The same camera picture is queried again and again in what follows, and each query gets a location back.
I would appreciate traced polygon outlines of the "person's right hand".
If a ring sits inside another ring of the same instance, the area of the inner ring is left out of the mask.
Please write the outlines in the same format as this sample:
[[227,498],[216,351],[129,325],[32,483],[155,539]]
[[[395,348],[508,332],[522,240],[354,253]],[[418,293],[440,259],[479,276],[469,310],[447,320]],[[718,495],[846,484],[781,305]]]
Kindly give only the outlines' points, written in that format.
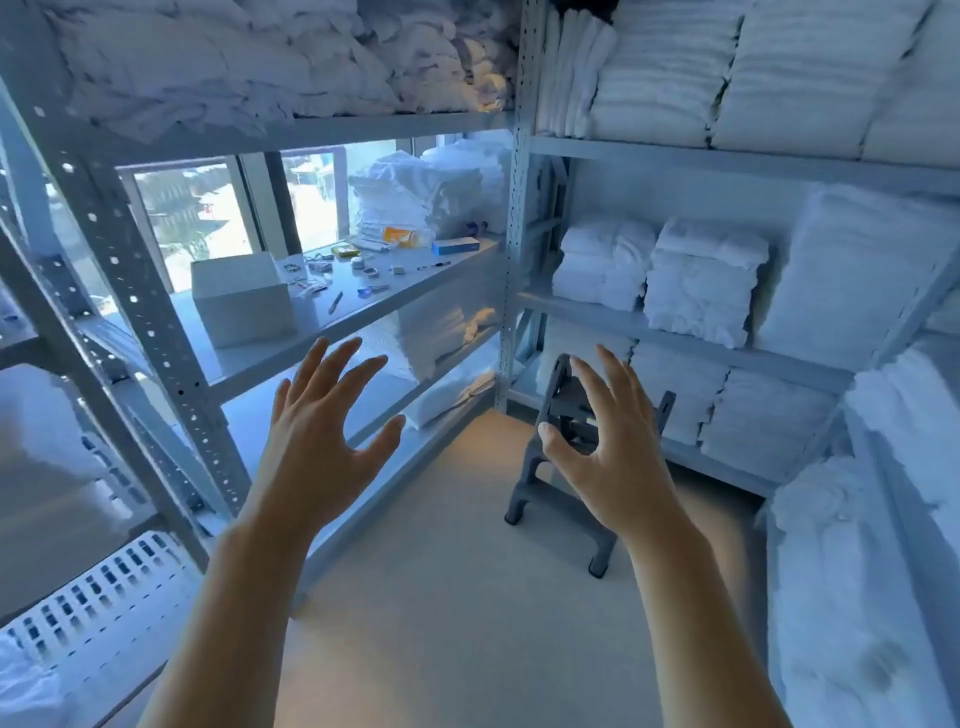
[[582,384],[598,431],[594,476],[574,488],[593,516],[622,539],[632,552],[649,551],[663,540],[665,528],[684,515],[661,455],[655,410],[649,420],[619,416],[604,375],[573,356],[573,372]]

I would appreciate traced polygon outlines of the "person's left hand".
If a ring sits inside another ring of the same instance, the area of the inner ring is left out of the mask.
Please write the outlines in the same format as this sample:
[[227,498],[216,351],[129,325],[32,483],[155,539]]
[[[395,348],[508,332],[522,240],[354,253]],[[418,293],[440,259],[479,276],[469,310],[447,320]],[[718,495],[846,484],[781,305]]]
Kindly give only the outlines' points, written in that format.
[[286,409],[272,429],[270,425],[243,508],[255,520],[308,541],[342,516],[374,481],[357,475],[357,451],[363,447],[348,444],[344,427],[388,357],[381,354],[348,367],[356,377],[354,405],[342,422],[319,423],[319,368],[340,345],[331,347],[327,338],[319,338],[290,379]]

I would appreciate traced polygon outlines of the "person's right forearm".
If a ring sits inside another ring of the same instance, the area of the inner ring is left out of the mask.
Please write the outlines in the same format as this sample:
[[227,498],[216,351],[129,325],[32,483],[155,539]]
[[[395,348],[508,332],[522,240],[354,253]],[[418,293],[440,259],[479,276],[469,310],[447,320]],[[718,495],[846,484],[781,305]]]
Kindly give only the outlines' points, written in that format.
[[651,635],[663,728],[792,728],[705,535],[676,495],[621,534]]

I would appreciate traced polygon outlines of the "person's left forearm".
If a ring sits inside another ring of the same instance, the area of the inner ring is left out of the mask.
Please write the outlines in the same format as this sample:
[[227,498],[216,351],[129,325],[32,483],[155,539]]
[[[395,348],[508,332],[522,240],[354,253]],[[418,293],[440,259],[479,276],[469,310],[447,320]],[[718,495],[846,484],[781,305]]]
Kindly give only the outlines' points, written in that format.
[[287,627],[317,528],[236,519],[136,728],[274,728]]

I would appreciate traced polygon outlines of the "low stack of white towels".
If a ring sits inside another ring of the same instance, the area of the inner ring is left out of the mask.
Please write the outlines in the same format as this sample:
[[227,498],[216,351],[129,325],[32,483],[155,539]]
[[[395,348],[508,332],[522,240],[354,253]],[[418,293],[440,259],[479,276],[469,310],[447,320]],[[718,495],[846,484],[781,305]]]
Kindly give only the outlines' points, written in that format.
[[701,452],[728,467],[786,483],[838,395],[731,369],[700,430]]
[[653,406],[661,403],[667,391],[676,395],[663,437],[697,446],[702,425],[710,420],[731,368],[646,343],[637,344],[629,364]]
[[597,374],[604,376],[596,346],[603,346],[617,359],[628,361],[638,342],[635,338],[611,334],[557,316],[549,317],[546,322],[543,349],[538,358],[535,391],[540,395],[546,394],[554,365],[560,355],[581,358]]

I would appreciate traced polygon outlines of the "grey metal towel shelf rack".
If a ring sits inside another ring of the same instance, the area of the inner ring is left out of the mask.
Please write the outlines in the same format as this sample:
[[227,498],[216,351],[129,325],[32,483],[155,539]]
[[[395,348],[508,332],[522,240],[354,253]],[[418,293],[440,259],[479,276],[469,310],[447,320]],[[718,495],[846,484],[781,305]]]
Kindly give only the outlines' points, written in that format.
[[[523,0],[520,7],[520,75],[516,95],[519,145],[513,156],[519,168],[510,184],[509,255],[513,260],[507,274],[507,306],[511,316],[521,317],[518,323],[508,322],[508,331],[522,337],[532,315],[557,316],[604,333],[634,338],[636,345],[665,347],[730,369],[744,369],[838,396],[791,479],[838,436],[841,398],[854,375],[860,372],[790,358],[754,345],[755,327],[785,262],[791,231],[812,188],[843,185],[896,196],[936,196],[960,201],[960,169],[865,160],[861,156],[863,143],[858,158],[840,159],[719,150],[712,145],[712,133],[706,148],[537,136],[534,123],[549,0]],[[591,215],[648,223],[656,229],[656,237],[668,219],[681,217],[726,225],[766,239],[770,259],[759,268],[758,283],[752,291],[746,345],[730,349],[693,336],[651,328],[643,313],[644,296],[632,312],[555,297],[551,281],[562,259],[562,239],[573,223]],[[906,321],[906,310],[916,303],[947,259],[918,288],[885,340],[897,324]],[[960,279],[948,289],[921,331],[960,335]],[[714,460],[702,453],[700,441],[691,446],[667,439],[665,444],[669,458],[675,462],[744,490],[767,495],[780,484]]]

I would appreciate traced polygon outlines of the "white cardboard box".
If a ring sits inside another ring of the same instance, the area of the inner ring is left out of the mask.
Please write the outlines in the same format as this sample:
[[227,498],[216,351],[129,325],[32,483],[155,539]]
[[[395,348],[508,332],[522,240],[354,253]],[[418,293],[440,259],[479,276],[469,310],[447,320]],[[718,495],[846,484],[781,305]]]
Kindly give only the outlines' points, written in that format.
[[274,341],[298,330],[287,282],[268,251],[194,261],[191,284],[214,349]]

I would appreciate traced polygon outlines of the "grey metal window-side shelf rack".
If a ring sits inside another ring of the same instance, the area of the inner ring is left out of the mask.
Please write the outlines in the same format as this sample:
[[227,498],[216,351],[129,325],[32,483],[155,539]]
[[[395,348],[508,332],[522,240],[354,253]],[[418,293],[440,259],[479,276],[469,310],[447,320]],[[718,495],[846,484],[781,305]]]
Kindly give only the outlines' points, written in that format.
[[[371,382],[346,420],[346,439],[360,445],[501,328],[507,292],[503,261],[509,233],[481,235],[479,251],[439,257],[430,248],[363,249],[353,264],[318,249],[268,252],[288,285],[295,334],[257,344],[214,348],[191,297],[163,284],[119,178],[121,167],[215,157],[309,150],[350,143],[515,129],[511,107],[498,112],[295,118],[258,135],[235,127],[176,126],[138,142],[85,118],[71,106],[73,81],[39,0],[0,0],[0,274],[30,314],[38,334],[78,362],[70,373],[86,412],[125,463],[173,534],[199,567],[213,539],[236,516],[266,439],[256,406],[267,386],[300,363],[319,336],[330,341],[371,334],[401,308],[426,298],[464,308],[493,307],[498,322],[437,362],[431,377],[407,381],[390,371]],[[427,271],[419,266],[451,261]],[[367,285],[390,285],[371,298]],[[330,303],[342,300],[333,315]],[[86,704],[81,724],[98,725],[150,677],[164,641],[183,621],[160,627],[94,671],[66,670]]]

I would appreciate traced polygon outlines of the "pile of soft white bedding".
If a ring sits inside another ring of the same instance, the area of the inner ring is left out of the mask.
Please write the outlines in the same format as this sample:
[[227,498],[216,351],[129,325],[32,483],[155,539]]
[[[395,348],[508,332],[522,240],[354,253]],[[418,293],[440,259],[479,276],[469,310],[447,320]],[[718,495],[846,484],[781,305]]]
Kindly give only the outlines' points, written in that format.
[[0,618],[45,599],[157,514],[65,381],[0,370]]

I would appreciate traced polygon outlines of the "wide stack of white towels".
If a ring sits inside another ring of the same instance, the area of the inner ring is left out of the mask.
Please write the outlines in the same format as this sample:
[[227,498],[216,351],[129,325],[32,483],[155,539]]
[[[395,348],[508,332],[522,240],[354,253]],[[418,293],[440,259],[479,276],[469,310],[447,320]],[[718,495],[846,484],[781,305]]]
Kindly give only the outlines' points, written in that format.
[[815,185],[753,345],[852,373],[867,367],[934,268],[960,246],[960,200]]

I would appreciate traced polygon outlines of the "white perforated plastic basket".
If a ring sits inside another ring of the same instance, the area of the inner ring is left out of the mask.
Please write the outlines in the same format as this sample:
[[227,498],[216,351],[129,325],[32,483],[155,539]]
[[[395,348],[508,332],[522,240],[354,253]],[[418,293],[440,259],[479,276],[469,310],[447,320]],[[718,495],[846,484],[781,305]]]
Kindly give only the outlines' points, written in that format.
[[200,577],[176,536],[148,531],[0,623],[0,636],[46,669],[94,672],[172,627]]

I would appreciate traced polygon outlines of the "tall stack of white towels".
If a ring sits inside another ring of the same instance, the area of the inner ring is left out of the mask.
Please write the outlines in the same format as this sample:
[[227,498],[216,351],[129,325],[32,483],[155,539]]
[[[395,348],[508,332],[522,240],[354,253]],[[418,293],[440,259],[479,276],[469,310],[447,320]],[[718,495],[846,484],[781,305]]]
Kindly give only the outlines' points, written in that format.
[[854,160],[930,0],[754,0],[711,128],[724,151]]
[[707,148],[752,0],[620,0],[592,140]]
[[878,102],[861,157],[960,169],[960,0],[933,0]]

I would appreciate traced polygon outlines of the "heap of crumpled white linens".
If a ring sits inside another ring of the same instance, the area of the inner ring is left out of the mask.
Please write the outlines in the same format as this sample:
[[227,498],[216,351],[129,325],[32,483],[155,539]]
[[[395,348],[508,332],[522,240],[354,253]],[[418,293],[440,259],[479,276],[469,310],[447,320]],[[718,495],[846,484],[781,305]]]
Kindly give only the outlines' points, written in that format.
[[81,118],[138,142],[174,127],[497,113],[520,0],[38,0]]

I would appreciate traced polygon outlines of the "white bundled cloth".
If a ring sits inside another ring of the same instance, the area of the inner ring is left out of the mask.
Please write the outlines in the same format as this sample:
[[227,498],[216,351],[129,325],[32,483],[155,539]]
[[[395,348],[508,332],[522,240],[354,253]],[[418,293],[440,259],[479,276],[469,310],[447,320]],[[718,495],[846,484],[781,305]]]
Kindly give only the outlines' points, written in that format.
[[0,728],[66,728],[69,716],[61,677],[0,635]]

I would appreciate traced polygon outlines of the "window with grey frame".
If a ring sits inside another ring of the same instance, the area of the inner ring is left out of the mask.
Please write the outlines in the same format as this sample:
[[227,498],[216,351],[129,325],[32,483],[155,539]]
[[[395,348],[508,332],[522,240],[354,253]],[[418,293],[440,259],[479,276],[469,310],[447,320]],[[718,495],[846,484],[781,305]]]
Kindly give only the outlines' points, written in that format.
[[356,200],[348,179],[396,151],[417,154],[461,134],[215,156],[121,167],[130,211],[171,293],[192,286],[195,261],[312,251],[347,237]]

